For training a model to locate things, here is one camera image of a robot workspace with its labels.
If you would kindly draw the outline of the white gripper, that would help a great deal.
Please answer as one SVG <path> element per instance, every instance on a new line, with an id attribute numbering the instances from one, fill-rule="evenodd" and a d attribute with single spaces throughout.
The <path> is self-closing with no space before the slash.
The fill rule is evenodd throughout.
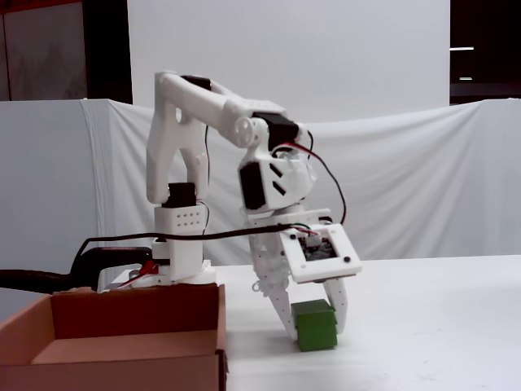
<path id="1" fill-rule="evenodd" d="M 306 209 L 303 205 L 291 205 L 270 213 L 247 216 L 247 228 L 261 228 L 278 224 L 296 224 L 309 228 L 322 221 L 332 221 L 330 209 Z M 291 310 L 289 295 L 289 266 L 280 241 L 280 232 L 254 234 L 248 237 L 253 270 L 258 281 L 253 290 L 268 297 L 291 339 L 298 333 Z M 343 279 L 328 279 L 323 283 L 328 301 L 335 312 L 336 331 L 342 334 L 348 312 L 348 296 Z"/>

